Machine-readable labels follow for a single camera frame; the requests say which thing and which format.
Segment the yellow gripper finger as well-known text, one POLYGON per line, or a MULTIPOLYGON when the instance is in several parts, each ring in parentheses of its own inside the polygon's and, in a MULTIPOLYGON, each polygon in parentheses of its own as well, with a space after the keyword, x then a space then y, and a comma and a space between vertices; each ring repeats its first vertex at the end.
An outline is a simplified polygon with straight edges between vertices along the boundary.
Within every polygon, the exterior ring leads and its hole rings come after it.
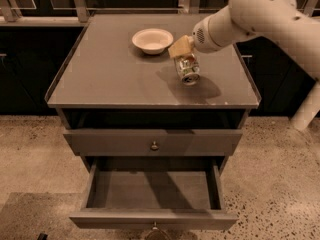
POLYGON ((181 38, 179 38, 176 42, 174 42, 169 48, 168 48, 168 52, 169 52, 169 56, 174 59, 174 55, 175 55, 175 50, 179 47, 179 46, 187 46, 187 47, 192 47, 194 46, 194 40, 192 36, 187 36, 184 35, 181 38))
POLYGON ((193 52, 193 48, 192 47, 187 47, 187 46, 179 46, 176 50, 175 50, 175 58, 181 57, 181 56, 185 56, 187 54, 191 54, 193 52))

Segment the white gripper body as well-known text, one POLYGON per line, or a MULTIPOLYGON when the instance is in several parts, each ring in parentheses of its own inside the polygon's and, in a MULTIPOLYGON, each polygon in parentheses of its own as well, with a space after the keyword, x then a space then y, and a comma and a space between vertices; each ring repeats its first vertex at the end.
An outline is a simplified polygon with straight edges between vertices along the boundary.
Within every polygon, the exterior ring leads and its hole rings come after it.
POLYGON ((209 33, 210 16, 197 23, 192 31, 194 47, 202 53, 216 52, 221 47, 212 39, 209 33))

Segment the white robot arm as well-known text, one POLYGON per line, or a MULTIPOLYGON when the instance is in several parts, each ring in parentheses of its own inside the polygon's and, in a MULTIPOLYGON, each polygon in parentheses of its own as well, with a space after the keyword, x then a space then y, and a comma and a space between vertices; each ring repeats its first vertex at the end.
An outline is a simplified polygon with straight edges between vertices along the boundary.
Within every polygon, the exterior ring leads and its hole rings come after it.
POLYGON ((296 9, 296 0, 229 0, 197 23, 192 34, 169 48, 172 58, 194 50, 216 52, 237 42, 265 37, 309 76, 320 79, 320 22, 296 9))

